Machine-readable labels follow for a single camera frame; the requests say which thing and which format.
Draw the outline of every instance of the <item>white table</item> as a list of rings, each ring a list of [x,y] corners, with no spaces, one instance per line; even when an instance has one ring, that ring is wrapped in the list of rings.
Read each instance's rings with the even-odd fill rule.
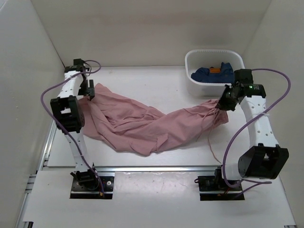
[[[108,67],[95,75],[111,91],[153,106],[164,113],[202,103],[184,87],[184,67]],[[221,160],[232,135],[245,123],[238,108],[229,112],[229,123],[212,132],[211,143]],[[218,165],[207,144],[207,134],[179,149],[142,157],[115,152],[100,141],[85,138],[89,154],[99,168]],[[244,131],[231,147],[228,162],[247,151]],[[52,142],[47,168],[39,171],[26,208],[24,221],[33,228],[53,227],[268,227],[295,225],[280,179],[245,193],[242,201],[200,201],[196,172],[115,173],[112,200],[69,199],[74,161],[60,131]]]

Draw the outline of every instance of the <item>white wall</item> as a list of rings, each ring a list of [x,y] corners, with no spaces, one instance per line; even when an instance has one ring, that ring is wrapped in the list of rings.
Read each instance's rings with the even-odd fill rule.
[[[246,67],[269,67],[284,71],[292,80],[289,96],[271,112],[270,120],[282,147],[290,157],[281,172],[294,218],[304,227],[304,1],[272,0],[243,59]],[[266,86],[268,104],[286,90],[286,82],[273,73],[254,73]]]
[[[271,0],[32,0],[64,64],[184,65],[188,51],[243,53]]]
[[[30,0],[7,0],[0,9],[1,228],[14,227],[49,129],[40,94],[63,78],[62,72]]]

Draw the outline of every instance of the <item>blue clothing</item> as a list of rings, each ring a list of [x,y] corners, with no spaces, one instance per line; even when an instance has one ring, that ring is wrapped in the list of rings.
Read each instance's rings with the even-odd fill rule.
[[[197,82],[203,83],[233,83],[234,73],[230,63],[222,63],[220,73],[210,73],[209,68],[200,68],[191,75]]]

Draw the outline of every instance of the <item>fabric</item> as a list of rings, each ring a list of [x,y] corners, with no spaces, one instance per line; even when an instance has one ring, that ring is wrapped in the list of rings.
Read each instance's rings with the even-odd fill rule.
[[[220,73],[212,73],[212,69],[202,67],[193,73],[191,78],[203,83],[233,83],[234,73],[230,63],[222,63]]]
[[[112,93],[97,84],[95,98],[79,100],[85,116],[84,134],[104,141],[119,152],[148,156],[198,138],[203,131],[228,122],[225,111],[215,108],[217,100],[180,109],[165,115],[153,107]]]

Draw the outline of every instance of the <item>white plastic basket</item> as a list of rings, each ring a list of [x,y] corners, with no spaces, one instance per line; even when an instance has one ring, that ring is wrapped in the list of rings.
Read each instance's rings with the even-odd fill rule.
[[[221,96],[225,83],[202,83],[194,81],[191,74],[201,67],[220,68],[221,63],[230,63],[233,70],[244,69],[242,57],[229,50],[197,49],[186,54],[187,90],[193,96]]]

